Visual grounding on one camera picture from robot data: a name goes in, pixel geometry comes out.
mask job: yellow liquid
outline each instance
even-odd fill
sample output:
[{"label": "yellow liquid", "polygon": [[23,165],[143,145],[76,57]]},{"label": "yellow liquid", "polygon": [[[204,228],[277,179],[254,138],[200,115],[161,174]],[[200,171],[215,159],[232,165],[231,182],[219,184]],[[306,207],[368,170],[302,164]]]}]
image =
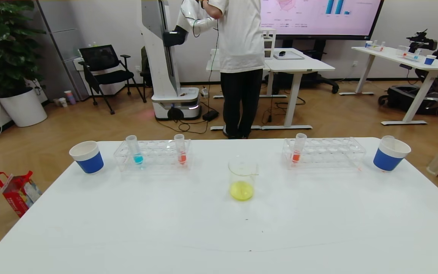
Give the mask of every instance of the yellow liquid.
[{"label": "yellow liquid", "polygon": [[248,201],[254,193],[252,185],[245,181],[233,182],[229,192],[238,201]]}]

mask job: red gift bag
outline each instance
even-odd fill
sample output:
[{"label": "red gift bag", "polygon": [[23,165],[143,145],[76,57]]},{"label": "red gift bag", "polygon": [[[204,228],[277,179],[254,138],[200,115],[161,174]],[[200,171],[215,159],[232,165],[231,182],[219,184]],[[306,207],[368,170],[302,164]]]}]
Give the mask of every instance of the red gift bag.
[{"label": "red gift bag", "polygon": [[0,172],[1,174],[6,177],[5,182],[0,179],[1,192],[14,212],[22,217],[41,196],[40,189],[30,179],[33,172],[29,171],[23,176],[7,176],[4,172]]}]

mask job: blue paper cup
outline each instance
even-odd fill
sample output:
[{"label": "blue paper cup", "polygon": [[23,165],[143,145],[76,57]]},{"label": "blue paper cup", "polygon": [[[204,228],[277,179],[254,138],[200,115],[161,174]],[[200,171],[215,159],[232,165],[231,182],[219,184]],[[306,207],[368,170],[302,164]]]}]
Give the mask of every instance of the blue paper cup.
[{"label": "blue paper cup", "polygon": [[411,151],[410,146],[404,142],[393,136],[385,136],[381,139],[373,163],[384,171],[392,171]]},{"label": "blue paper cup", "polygon": [[72,156],[80,168],[87,174],[96,173],[104,166],[97,142],[86,141],[77,144],[68,151],[68,154]]},{"label": "blue paper cup", "polygon": [[437,58],[437,56],[435,56],[435,55],[427,55],[427,57],[425,58],[425,64],[432,65],[433,61],[435,61],[436,58]]}]

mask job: white plant pot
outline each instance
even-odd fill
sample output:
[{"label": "white plant pot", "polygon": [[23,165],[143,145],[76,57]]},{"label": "white plant pot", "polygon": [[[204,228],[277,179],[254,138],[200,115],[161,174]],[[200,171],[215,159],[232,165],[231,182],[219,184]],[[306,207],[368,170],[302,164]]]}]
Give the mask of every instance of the white plant pot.
[{"label": "white plant pot", "polygon": [[19,127],[35,125],[47,119],[47,114],[33,89],[17,96],[0,98],[0,103]]}]

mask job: beaker rim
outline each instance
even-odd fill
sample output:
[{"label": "beaker rim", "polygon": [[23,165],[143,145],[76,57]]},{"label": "beaker rim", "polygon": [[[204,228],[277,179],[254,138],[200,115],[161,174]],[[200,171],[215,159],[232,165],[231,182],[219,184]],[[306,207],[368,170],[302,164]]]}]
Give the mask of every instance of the beaker rim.
[{"label": "beaker rim", "polygon": [[[245,170],[245,172],[240,172],[239,170],[241,169],[235,167],[235,165],[239,165],[239,164],[243,164],[245,165],[245,167],[247,167],[243,169]],[[258,175],[258,168],[259,168],[258,163],[245,156],[241,156],[241,155],[235,156],[234,158],[229,160],[227,167],[231,173],[238,176]]]}]

